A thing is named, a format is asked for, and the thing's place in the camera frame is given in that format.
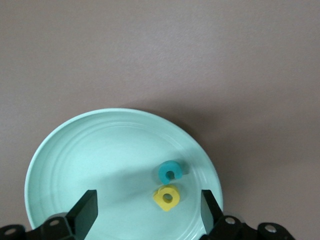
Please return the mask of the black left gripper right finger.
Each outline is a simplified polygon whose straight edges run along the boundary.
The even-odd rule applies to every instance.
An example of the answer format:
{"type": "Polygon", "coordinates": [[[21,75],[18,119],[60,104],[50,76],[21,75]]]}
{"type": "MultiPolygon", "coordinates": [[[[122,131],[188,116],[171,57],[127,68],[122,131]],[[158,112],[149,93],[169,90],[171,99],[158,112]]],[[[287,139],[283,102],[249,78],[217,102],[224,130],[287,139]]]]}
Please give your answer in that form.
{"type": "Polygon", "coordinates": [[[233,215],[225,215],[211,190],[201,191],[202,240],[257,240],[258,231],[233,215]]]}

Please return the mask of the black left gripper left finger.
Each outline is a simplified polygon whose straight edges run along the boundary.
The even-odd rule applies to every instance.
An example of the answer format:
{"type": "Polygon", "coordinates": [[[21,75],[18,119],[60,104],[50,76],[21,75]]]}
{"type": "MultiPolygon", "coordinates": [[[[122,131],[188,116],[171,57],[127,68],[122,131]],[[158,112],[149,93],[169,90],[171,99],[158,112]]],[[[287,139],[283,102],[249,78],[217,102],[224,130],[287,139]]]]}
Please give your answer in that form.
{"type": "Polygon", "coordinates": [[[66,214],[51,216],[26,233],[27,240],[84,240],[98,217],[96,190],[87,190],[66,214]]]}

